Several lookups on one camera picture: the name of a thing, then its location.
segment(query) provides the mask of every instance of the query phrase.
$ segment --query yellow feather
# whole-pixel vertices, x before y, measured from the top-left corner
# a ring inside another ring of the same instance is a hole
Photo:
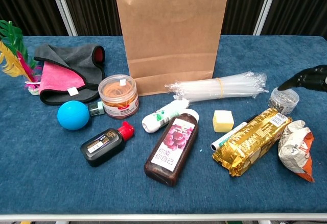
[[[4,73],[10,75],[11,77],[23,75],[30,80],[19,59],[11,52],[10,49],[5,46],[2,41],[0,41],[0,53],[0,64],[4,61],[4,59],[6,59],[6,64],[2,67]]]

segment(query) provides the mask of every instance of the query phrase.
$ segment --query red cap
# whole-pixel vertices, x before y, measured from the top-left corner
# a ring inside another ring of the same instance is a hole
[[[122,135],[124,141],[129,140],[134,135],[134,127],[127,121],[123,122],[122,127],[120,127],[118,131]]]

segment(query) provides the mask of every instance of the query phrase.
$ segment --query table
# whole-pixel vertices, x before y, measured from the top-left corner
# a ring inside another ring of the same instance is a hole
[[[97,43],[106,51],[106,75],[128,74],[120,36],[25,37],[24,41],[30,55],[44,43]],[[298,71],[325,64],[326,59],[327,42],[321,37],[221,36],[214,76],[265,72],[271,92]],[[107,128],[118,128],[121,120],[95,116],[83,129],[67,131],[58,124],[58,106],[30,95],[22,78],[0,73],[0,79],[0,220],[327,219],[326,93],[297,88],[300,102],[291,114],[294,120],[304,120],[315,137],[311,149],[315,183],[282,165],[277,144],[237,178],[212,159],[209,145],[221,136],[213,130],[214,110],[231,110],[238,125],[267,108],[270,94],[264,93],[255,99],[192,104],[200,115],[199,136],[177,186],[169,188],[144,174],[144,163],[163,129],[147,134],[141,120],[171,102],[172,94],[140,97],[139,111],[127,118],[135,126],[134,138],[120,154],[92,168],[80,145]]]

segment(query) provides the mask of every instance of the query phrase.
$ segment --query grape picture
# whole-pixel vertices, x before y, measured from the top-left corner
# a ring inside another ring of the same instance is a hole
[[[163,140],[163,143],[172,151],[183,150],[193,131],[192,127],[172,125]]]

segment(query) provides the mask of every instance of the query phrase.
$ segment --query pink cloth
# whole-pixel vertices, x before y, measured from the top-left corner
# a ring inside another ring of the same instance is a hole
[[[83,79],[70,69],[44,62],[39,93],[43,90],[67,91],[69,88],[80,88],[84,85]]]

